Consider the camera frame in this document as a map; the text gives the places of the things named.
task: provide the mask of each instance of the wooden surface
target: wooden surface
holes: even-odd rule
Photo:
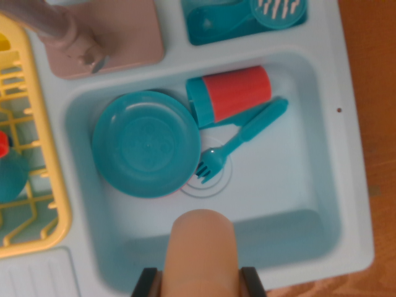
[[[396,297],[396,0],[339,0],[366,162],[376,258],[269,297]]]

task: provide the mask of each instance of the yellow dish rack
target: yellow dish rack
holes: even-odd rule
[[[0,130],[32,163],[18,199],[0,204],[0,257],[48,249],[69,231],[71,209],[49,124],[28,36],[0,14]]]

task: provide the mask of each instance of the teal fork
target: teal fork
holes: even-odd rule
[[[204,178],[202,184],[211,180],[224,167],[227,156],[236,150],[244,142],[255,138],[261,131],[271,125],[287,110],[288,101],[286,99],[276,99],[271,102],[255,118],[249,121],[241,130],[225,145],[217,148],[210,148],[201,155],[196,171],[198,178]]]

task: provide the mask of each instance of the teal plate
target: teal plate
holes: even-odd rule
[[[135,197],[171,194],[194,174],[200,135],[188,110],[157,92],[124,95],[100,116],[92,141],[101,175]]]

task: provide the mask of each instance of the pink faucet base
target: pink faucet base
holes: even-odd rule
[[[67,9],[93,30],[95,41],[110,57],[99,73],[160,62],[165,54],[153,0],[92,0]],[[46,45],[54,75],[78,79],[92,75],[84,65]]]

